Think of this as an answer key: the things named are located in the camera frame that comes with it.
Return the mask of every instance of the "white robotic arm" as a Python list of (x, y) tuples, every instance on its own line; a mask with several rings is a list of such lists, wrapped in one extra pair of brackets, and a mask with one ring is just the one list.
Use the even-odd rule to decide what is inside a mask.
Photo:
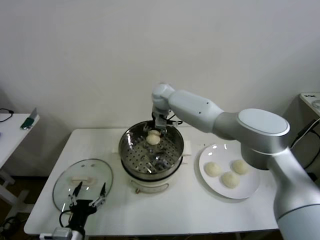
[(172, 110), (176, 116), (205, 133), (241, 143), (243, 159), (261, 170), (270, 170), (277, 182), (274, 215), (286, 240), (320, 239), (320, 191), (288, 148), (289, 123), (261, 109), (224, 112), (211, 100), (170, 85), (152, 92), (155, 127), (166, 127)]

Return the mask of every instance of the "black cable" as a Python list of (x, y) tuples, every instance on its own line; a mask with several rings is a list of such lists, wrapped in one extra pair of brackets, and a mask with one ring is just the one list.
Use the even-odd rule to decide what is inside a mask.
[(292, 147), (295, 145), (296, 141), (298, 141), (299, 138), (300, 138), (300, 137), (297, 136), (297, 137), (293, 140), (292, 144), (290, 145), (290, 149), (292, 149)]
[(10, 109), (6, 109), (6, 108), (0, 108), (0, 110), (6, 110), (9, 112), (9, 114), (11, 114), (8, 118), (6, 118), (5, 120), (0, 120), (0, 123), (3, 123), (5, 121), (7, 121), (8, 119), (12, 118), (12, 116), (14, 115), (14, 111), (10, 110)]
[(168, 118), (168, 120), (171, 120), (175, 117), (175, 114), (173, 114), (170, 118)]
[[(318, 139), (320, 140), (320, 135), (318, 133), (316, 133), (314, 130), (311, 130), (310, 133), (315, 134), (318, 137)], [(308, 167), (310, 167), (315, 162), (315, 160), (317, 159), (319, 154), (320, 154), (320, 147), (319, 147), (318, 152), (316, 153), (316, 155), (311, 160), (311, 162), (309, 162), (309, 164), (307, 166), (305, 166), (303, 169), (307, 169)]]
[(16, 216), (8, 217), (0, 224), (0, 236), (8, 239), (19, 230), (20, 225), (21, 221), (19, 218)]
[(175, 114), (173, 115), (173, 116), (171, 116), (169, 119), (166, 119), (166, 118), (164, 118), (162, 115), (160, 115), (160, 118), (162, 118), (163, 120), (166, 120), (166, 124), (168, 124), (168, 125), (173, 125), (174, 124), (174, 122), (177, 122), (178, 123), (178, 125), (181, 125), (181, 124), (183, 124), (184, 122), (183, 121), (174, 121), (174, 120), (170, 120), (170, 119), (172, 119), (173, 117), (175, 116)]
[(62, 228), (65, 228), (65, 226), (62, 224), (61, 217), (62, 217), (63, 214), (68, 213), (68, 212), (71, 212), (71, 210), (65, 210), (65, 211), (63, 211), (63, 212), (60, 213), (59, 223), (60, 223), (60, 226), (61, 226)]

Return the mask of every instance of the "power cord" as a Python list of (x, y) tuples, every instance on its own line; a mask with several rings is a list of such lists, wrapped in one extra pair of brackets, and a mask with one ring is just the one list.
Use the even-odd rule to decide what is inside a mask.
[[(308, 133), (312, 133), (315, 134), (318, 139), (320, 140), (320, 135), (318, 133), (316, 133), (314, 131), (314, 128), (319, 124), (320, 118), (318, 118), (317, 120), (312, 120), (307, 126), (305, 126), (297, 135), (297, 137), (295, 138), (295, 140), (292, 142), (290, 149), (292, 150), (296, 144)], [(316, 155), (313, 157), (313, 159), (311, 160), (311, 162), (309, 162), (303, 169), (307, 169), (308, 167), (310, 167), (315, 160), (317, 159), (317, 157), (320, 154), (320, 147), (318, 149), (318, 152), (316, 153)]]
[(66, 213), (69, 213), (69, 212), (71, 212), (71, 210), (65, 210), (65, 211), (63, 211), (63, 212), (60, 213), (59, 223), (60, 223), (60, 226), (61, 226), (62, 228), (65, 228), (65, 226), (62, 224), (61, 217), (62, 217), (63, 214), (66, 214)]
[(0, 123), (3, 123), (3, 122), (5, 122), (5, 121), (7, 121), (8, 119), (10, 119), (10, 118), (12, 118), (12, 116), (14, 115), (14, 111), (12, 111), (12, 110), (10, 110), (10, 109), (6, 109), (6, 108), (0, 108), (0, 111), (1, 110), (6, 110), (6, 111), (8, 111), (8, 113), (9, 114), (11, 114), (9, 117), (7, 117), (5, 120), (0, 120)]
[(0, 224), (0, 236), (4, 239), (9, 239), (19, 230), (22, 222), (16, 216), (8, 217)]
[(178, 125), (181, 125), (183, 123), (183, 121), (179, 120), (179, 121), (173, 121), (171, 120), (173, 117), (175, 117), (176, 115), (172, 115), (170, 118), (164, 118), (162, 115), (160, 115), (160, 117), (164, 120), (166, 120), (166, 124), (168, 125), (173, 125), (175, 122), (178, 123)]

